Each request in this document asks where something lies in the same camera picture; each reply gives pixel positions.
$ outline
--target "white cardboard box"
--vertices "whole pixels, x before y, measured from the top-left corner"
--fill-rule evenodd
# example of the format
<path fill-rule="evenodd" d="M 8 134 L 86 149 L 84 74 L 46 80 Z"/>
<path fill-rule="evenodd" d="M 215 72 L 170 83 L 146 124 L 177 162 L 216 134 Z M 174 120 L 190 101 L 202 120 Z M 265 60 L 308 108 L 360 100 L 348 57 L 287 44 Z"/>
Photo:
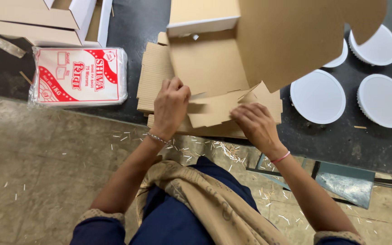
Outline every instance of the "white cardboard box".
<path fill-rule="evenodd" d="M 102 5 L 95 6 L 86 38 L 82 42 L 84 47 L 106 47 L 112 3 L 113 0 L 103 0 Z M 62 42 L 49 42 L 34 37 L 26 39 L 35 46 L 67 47 Z"/>
<path fill-rule="evenodd" d="M 49 10 L 55 0 L 0 0 L 0 6 L 26 6 L 30 9 Z"/>
<path fill-rule="evenodd" d="M 95 3 L 96 0 L 0 0 L 0 20 L 81 29 L 91 18 L 88 9 Z"/>
<path fill-rule="evenodd" d="M 89 19 L 81 30 L 41 27 L 0 21 L 0 34 L 25 37 L 35 46 L 52 47 L 106 47 L 108 24 L 112 0 L 103 0 L 102 5 L 91 2 Z"/>

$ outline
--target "red and white label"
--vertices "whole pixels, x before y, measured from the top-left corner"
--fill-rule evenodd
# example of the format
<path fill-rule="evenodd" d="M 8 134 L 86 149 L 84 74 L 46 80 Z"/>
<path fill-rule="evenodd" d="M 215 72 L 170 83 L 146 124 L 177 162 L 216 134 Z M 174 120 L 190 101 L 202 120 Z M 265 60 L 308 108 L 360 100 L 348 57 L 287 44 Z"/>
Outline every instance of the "red and white label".
<path fill-rule="evenodd" d="M 119 100 L 117 49 L 42 49 L 39 103 Z"/>

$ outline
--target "white circular light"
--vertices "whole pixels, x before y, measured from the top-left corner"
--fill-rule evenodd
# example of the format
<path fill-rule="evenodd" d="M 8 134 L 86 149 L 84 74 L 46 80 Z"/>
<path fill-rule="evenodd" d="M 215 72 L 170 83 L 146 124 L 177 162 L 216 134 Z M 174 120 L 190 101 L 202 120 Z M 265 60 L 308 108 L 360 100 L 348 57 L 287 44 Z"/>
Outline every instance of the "white circular light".
<path fill-rule="evenodd" d="M 392 128 L 392 79 L 380 74 L 367 76 L 357 92 L 362 112 L 373 122 Z"/>
<path fill-rule="evenodd" d="M 333 61 L 329 62 L 328 64 L 325 64 L 323 67 L 334 68 L 334 67 L 337 67 L 337 66 L 343 64 L 347 58 L 347 53 L 349 53 L 349 50 L 347 47 L 347 42 L 343 38 L 343 53 L 341 53 L 340 57 L 334 59 Z"/>
<path fill-rule="evenodd" d="M 346 107 L 346 95 L 340 83 L 322 70 L 315 70 L 293 82 L 290 93 L 297 111 L 313 123 L 334 122 Z"/>
<path fill-rule="evenodd" d="M 356 57 L 371 65 L 388 65 L 392 63 L 392 32 L 381 25 L 376 33 L 362 45 L 356 43 L 350 31 L 349 44 Z"/>

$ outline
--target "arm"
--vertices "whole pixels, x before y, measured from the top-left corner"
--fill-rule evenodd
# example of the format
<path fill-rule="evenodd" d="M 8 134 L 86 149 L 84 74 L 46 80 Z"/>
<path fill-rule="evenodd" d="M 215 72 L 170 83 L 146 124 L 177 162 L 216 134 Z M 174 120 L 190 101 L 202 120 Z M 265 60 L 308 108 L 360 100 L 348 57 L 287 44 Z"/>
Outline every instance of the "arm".
<path fill-rule="evenodd" d="M 163 81 L 161 91 L 154 103 L 155 122 L 149 132 L 169 141 L 187 114 L 190 96 L 190 88 L 184 86 L 179 78 Z M 124 214 L 164 145 L 159 140 L 146 137 L 113 174 L 90 209 L 99 209 L 108 214 Z"/>
<path fill-rule="evenodd" d="M 231 117 L 250 142 L 271 161 L 288 153 L 279 140 L 276 124 L 266 107 L 258 103 L 243 104 L 231 111 Z M 291 155 L 276 163 L 276 167 L 315 231 L 350 231 L 358 235 L 347 215 Z"/>

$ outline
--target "black table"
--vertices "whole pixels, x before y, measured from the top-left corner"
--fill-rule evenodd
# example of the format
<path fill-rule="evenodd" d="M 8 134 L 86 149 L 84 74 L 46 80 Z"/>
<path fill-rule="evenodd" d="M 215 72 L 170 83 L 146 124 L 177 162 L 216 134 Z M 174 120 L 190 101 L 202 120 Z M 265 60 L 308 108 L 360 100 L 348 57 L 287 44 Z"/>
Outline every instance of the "black table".
<path fill-rule="evenodd" d="M 141 60 L 147 42 L 156 42 L 166 30 L 170 0 L 114 0 L 115 17 L 110 18 L 109 47 L 123 47 L 128 54 L 128 100 L 123 105 L 72 109 L 75 112 L 111 120 L 146 125 L 147 118 L 137 111 L 136 98 Z M 392 31 L 392 0 L 384 24 Z M 346 40 L 349 27 L 346 25 Z M 32 78 L 35 70 L 31 45 L 24 39 L 12 42 L 28 51 L 18 59 L 0 49 L 0 98 L 25 102 L 30 85 L 19 75 Z M 372 67 L 359 61 L 349 51 L 344 64 L 324 69 L 334 75 L 346 93 L 346 109 L 341 118 L 328 125 L 307 122 L 290 102 L 289 86 L 281 89 L 284 101 L 282 124 L 278 126 L 282 142 L 296 156 L 392 174 L 392 129 L 381 127 L 365 117 L 357 105 L 356 92 L 366 76 L 380 73 L 392 78 L 392 64 Z M 365 126 L 366 130 L 356 129 Z M 226 142 L 251 145 L 247 140 L 216 138 Z"/>

